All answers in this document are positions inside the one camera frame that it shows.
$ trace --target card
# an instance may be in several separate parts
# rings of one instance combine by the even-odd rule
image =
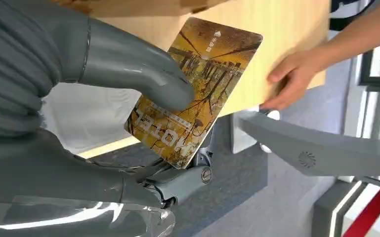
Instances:
[[[125,129],[177,169],[188,166],[262,42],[262,36],[190,17],[168,50],[194,88],[183,111],[141,96]]]

